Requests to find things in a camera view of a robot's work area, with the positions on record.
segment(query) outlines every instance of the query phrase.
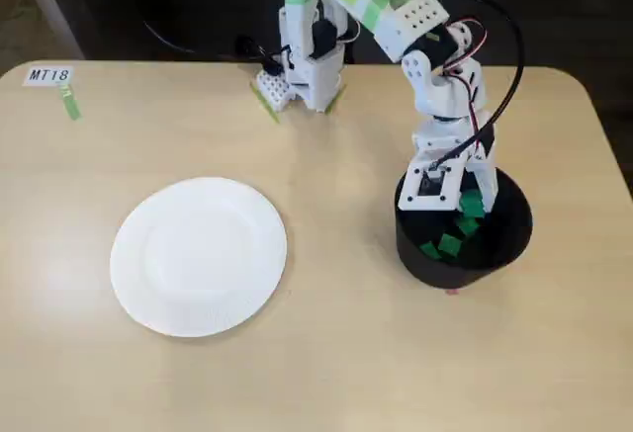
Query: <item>green block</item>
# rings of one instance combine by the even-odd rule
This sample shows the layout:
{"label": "green block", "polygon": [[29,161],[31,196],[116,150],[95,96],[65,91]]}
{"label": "green block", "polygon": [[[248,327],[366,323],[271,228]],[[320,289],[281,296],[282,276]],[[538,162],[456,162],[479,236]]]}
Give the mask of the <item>green block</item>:
{"label": "green block", "polygon": [[473,217],[460,216],[455,219],[455,224],[465,236],[472,236],[479,229],[479,223]]}
{"label": "green block", "polygon": [[468,190],[462,193],[459,206],[466,217],[484,217],[486,215],[482,194],[479,190]]}
{"label": "green block", "polygon": [[462,248],[462,241],[450,234],[443,234],[437,248],[452,257],[457,257]]}
{"label": "green block", "polygon": [[442,258],[442,255],[437,251],[437,249],[435,249],[435,246],[430,241],[419,246],[419,250],[426,254],[427,257],[436,261],[439,261]]}

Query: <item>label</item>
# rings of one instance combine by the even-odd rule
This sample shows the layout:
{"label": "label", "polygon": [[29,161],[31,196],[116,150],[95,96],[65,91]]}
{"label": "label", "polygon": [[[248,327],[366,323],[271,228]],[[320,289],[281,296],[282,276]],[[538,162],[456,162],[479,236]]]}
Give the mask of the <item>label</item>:
{"label": "label", "polygon": [[72,80],[72,66],[32,66],[24,80],[24,86],[54,87],[68,85]]}

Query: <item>black cylindrical container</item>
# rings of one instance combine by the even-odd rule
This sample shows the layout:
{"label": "black cylindrical container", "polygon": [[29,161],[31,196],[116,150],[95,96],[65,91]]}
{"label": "black cylindrical container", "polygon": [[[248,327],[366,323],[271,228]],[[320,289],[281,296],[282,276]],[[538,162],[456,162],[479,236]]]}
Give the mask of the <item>black cylindrical container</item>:
{"label": "black cylindrical container", "polygon": [[[396,241],[398,253],[407,269],[429,286],[460,289],[506,266],[518,258],[532,234],[532,212],[520,188],[497,170],[498,195],[493,211],[482,220],[478,232],[462,245],[451,261],[434,260],[420,250],[426,242],[441,237],[450,229],[458,212],[403,212],[398,199],[405,177],[396,190]],[[465,173],[463,189],[476,187]]]}

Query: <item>red wire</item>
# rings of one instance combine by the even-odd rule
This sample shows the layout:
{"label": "red wire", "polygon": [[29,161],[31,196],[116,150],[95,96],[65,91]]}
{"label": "red wire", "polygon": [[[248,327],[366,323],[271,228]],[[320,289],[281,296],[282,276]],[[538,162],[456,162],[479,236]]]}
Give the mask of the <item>red wire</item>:
{"label": "red wire", "polygon": [[482,35],[482,38],[477,42],[477,44],[471,44],[471,47],[469,48],[468,51],[466,51],[461,56],[455,58],[453,61],[450,61],[450,62],[446,63],[444,65],[444,71],[450,71],[452,69],[455,69],[464,60],[474,56],[475,53],[477,53],[480,49],[482,49],[482,46],[484,46],[484,43],[488,39],[488,30],[486,30],[486,27],[484,27],[484,24],[482,24],[479,20],[477,20],[477,19],[475,19],[473,17],[465,17],[463,19],[460,19],[460,20],[457,20],[457,21],[453,22],[453,24],[462,24],[462,23],[477,24],[484,31],[484,34]]}
{"label": "red wire", "polygon": [[455,73],[445,73],[444,76],[457,79],[464,85],[464,87],[466,87],[466,91],[468,92],[468,110],[471,115],[471,124],[473,126],[473,131],[474,133],[479,132],[479,124],[477,123],[477,115],[475,114],[475,106],[473,101],[473,92],[471,91],[471,85],[468,84],[468,81]]}

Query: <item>black cable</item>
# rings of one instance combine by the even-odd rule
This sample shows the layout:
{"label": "black cable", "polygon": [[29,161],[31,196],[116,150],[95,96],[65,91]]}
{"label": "black cable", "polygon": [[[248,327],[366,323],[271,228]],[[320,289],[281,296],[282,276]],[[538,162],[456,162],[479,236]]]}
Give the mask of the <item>black cable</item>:
{"label": "black cable", "polygon": [[147,29],[147,31],[159,42],[161,42],[164,46],[178,51],[180,53],[188,54],[192,57],[204,58],[215,61],[226,61],[226,62],[235,62],[235,61],[244,61],[244,62],[256,62],[262,64],[264,69],[270,74],[281,74],[283,72],[284,67],[277,60],[277,56],[281,55],[284,51],[290,49],[289,46],[285,46],[278,51],[269,52],[264,49],[259,43],[257,43],[254,39],[248,36],[237,36],[234,41],[234,54],[222,54],[215,52],[208,52],[204,50],[200,50],[198,48],[190,48],[184,45],[176,44],[171,39],[167,38],[165,35],[162,35],[155,26],[153,26],[150,22],[147,21],[145,15],[143,14],[141,5],[139,0],[133,0],[134,7],[138,12],[140,20],[143,25]]}
{"label": "black cable", "polygon": [[468,84],[468,81],[457,74],[446,73],[445,76],[447,78],[456,79],[466,88],[466,93],[468,94],[468,112],[471,116],[471,126],[473,126],[473,132],[477,133],[479,131],[479,123],[477,122],[477,115],[475,114],[475,98],[473,97],[473,92],[471,91],[471,85]]}
{"label": "black cable", "polygon": [[523,70],[525,68],[525,43],[523,39],[523,32],[521,31],[518,24],[514,21],[512,16],[507,12],[498,2],[494,0],[472,0],[474,2],[478,2],[480,4],[487,5],[491,7],[495,11],[497,11],[509,24],[512,32],[514,33],[514,39],[516,42],[516,72],[514,73],[514,78],[512,79],[512,83],[510,84],[505,97],[499,104],[497,110],[493,113],[491,118],[488,120],[484,126],[477,131],[473,136],[460,143],[458,146],[446,152],[442,157],[433,162],[429,169],[436,170],[442,163],[451,158],[458,157],[464,150],[466,150],[471,144],[481,141],[488,130],[493,128],[493,125],[498,121],[498,118],[501,117],[507,106],[510,104],[510,101],[514,97],[516,90],[518,89],[518,85],[521,82],[521,78],[523,77]]}

